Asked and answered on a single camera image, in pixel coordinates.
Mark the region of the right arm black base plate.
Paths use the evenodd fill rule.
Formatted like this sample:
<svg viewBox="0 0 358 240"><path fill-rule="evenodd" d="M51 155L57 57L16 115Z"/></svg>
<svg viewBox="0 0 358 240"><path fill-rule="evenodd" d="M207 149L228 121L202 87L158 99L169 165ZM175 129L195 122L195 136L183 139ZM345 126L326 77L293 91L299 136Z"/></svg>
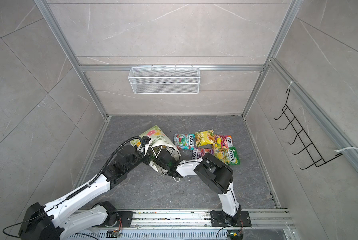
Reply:
<svg viewBox="0 0 358 240"><path fill-rule="evenodd" d="M248 211L238 211L234 217L223 211L211 211L211 223L213 227L251 227L251 217Z"/></svg>

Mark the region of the purple snack packet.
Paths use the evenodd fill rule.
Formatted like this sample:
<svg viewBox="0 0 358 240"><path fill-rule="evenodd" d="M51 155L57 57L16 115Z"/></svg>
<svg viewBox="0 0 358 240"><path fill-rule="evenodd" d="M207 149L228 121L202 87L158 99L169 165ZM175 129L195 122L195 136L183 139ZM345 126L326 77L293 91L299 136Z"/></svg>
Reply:
<svg viewBox="0 0 358 240"><path fill-rule="evenodd" d="M202 158L205 154L214 154L214 150L213 149L201 149L201 148L195 148L193 149L193 153L192 153L192 159L193 160L197 160Z"/></svg>

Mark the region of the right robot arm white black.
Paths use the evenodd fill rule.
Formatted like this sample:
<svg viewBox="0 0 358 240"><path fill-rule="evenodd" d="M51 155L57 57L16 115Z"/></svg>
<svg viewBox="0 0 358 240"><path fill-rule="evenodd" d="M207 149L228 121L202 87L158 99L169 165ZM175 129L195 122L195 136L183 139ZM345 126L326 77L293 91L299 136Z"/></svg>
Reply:
<svg viewBox="0 0 358 240"><path fill-rule="evenodd" d="M167 150L162 150L153 160L157 172L173 178L198 176L218 194L222 204L221 222L229 226L238 223L242 208L233 185L233 170L210 153L196 160L176 160Z"/></svg>

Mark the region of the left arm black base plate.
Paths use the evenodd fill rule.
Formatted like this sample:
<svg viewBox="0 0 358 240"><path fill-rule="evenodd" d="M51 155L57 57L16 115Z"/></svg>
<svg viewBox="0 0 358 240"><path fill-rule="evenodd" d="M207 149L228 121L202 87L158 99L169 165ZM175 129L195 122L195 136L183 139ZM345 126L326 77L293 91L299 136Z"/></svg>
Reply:
<svg viewBox="0 0 358 240"><path fill-rule="evenodd" d="M97 225L100 228L129 228L133 219L134 212L132 211L120 211L116 214L110 214L104 221L104 223Z"/></svg>

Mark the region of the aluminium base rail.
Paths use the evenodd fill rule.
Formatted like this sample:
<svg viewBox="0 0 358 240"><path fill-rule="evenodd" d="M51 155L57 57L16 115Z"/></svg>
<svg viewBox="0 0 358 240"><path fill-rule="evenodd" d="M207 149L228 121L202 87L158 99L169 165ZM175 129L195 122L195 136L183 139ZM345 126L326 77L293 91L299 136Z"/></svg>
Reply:
<svg viewBox="0 0 358 240"><path fill-rule="evenodd" d="M298 240L285 209L248 209L251 227L213 227L211 211L120 210L134 212L129 228L91 227L70 240Z"/></svg>

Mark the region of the floral paper gift bag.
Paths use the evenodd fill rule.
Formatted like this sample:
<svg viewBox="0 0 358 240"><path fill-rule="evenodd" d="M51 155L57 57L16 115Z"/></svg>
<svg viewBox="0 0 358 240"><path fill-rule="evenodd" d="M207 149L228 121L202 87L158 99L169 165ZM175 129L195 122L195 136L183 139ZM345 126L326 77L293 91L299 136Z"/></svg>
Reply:
<svg viewBox="0 0 358 240"><path fill-rule="evenodd" d="M148 136L151 138L149 150L152 150L155 154L155 157L148 166L159 174L173 177L176 179L176 181L181 178L182 176L177 172L177 166L179 165L181 154L175 144L169 139L169 137L167 137L167 135L157 125L142 133L140 138L143 136ZM156 163L158 158L157 155L162 149L167 149L176 159L176 164L170 171L163 169Z"/></svg>

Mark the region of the orange pink Fox's candy packet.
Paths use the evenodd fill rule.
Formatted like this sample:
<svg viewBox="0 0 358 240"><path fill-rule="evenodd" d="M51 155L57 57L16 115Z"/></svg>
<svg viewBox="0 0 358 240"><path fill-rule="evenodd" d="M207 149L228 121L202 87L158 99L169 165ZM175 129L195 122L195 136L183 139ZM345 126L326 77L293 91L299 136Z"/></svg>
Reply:
<svg viewBox="0 0 358 240"><path fill-rule="evenodd" d="M230 135L215 135L213 149L229 149L233 147L233 139Z"/></svg>

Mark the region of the teal Fox's candy packet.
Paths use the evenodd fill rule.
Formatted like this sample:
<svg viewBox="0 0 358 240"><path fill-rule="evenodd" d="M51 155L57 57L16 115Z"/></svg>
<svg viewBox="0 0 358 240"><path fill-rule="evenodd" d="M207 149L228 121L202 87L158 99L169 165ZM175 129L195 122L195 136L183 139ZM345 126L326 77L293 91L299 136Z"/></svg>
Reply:
<svg viewBox="0 0 358 240"><path fill-rule="evenodd" d="M179 150L193 150L195 148L194 134L174 135L174 144Z"/></svg>

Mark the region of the yellow green snack packet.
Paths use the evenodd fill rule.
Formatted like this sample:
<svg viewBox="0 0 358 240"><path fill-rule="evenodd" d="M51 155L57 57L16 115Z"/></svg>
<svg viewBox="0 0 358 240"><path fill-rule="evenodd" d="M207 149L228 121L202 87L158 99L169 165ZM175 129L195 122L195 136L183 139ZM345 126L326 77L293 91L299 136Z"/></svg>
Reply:
<svg viewBox="0 0 358 240"><path fill-rule="evenodd" d="M215 144L214 130L207 130L202 132L195 132L196 147Z"/></svg>

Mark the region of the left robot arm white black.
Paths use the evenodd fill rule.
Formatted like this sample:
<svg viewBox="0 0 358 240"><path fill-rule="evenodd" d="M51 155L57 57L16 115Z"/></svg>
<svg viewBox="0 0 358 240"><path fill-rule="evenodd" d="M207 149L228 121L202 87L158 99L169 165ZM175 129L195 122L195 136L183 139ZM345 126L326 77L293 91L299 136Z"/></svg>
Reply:
<svg viewBox="0 0 358 240"><path fill-rule="evenodd" d="M19 230L22 240L63 240L90 227L122 227L117 209L108 201L95 204L91 209L79 209L92 199L108 192L127 177L130 170L141 162L150 162L151 147L125 146L111 154L111 165L70 193L44 205L35 203L25 214Z"/></svg>

